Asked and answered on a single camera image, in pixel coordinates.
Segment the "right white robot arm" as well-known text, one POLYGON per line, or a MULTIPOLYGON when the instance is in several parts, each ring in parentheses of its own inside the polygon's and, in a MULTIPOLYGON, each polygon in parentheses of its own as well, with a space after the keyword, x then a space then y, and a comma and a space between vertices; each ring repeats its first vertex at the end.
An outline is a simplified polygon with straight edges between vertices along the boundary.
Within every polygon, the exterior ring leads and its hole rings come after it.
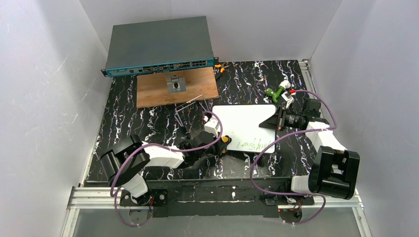
POLYGON ((259 127, 277 131, 284 128, 303 130, 317 151, 310 173, 292 177, 290 191, 351 199, 355 193, 359 154, 347 150, 335 138, 329 122, 321 117, 320 108, 318 99, 306 99, 299 113, 280 107, 259 127))

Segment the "white whiteboard black frame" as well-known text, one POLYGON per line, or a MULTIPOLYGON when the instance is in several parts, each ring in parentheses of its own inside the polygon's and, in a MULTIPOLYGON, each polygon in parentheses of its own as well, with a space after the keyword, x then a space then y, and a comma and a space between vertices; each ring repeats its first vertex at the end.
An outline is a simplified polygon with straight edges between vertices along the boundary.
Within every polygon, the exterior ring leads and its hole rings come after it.
POLYGON ((276 112, 275 105, 217 105, 212 112, 222 122, 223 135, 232 139, 229 151, 260 153, 276 140, 274 130, 259 127, 276 112))

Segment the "yellow black whiteboard eraser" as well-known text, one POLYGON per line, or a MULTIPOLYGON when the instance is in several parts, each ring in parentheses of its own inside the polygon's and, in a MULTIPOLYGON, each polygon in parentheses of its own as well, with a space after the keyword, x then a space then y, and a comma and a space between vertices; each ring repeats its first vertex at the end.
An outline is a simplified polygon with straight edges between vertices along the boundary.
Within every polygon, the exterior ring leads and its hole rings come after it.
POLYGON ((225 145, 228 146, 231 143, 232 139, 229 136, 222 136, 220 139, 220 142, 225 145))

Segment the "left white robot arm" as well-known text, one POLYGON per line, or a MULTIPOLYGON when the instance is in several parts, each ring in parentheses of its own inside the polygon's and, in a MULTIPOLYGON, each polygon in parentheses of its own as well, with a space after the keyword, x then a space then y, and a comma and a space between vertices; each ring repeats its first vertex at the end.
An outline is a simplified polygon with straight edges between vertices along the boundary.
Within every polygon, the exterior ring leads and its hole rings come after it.
POLYGON ((201 161, 223 155, 232 139, 200 132, 177 146, 148 144, 132 135, 109 147, 99 158, 110 187, 123 187, 139 200, 150 195, 145 179, 139 174, 148 166, 172 169, 196 168, 201 161))

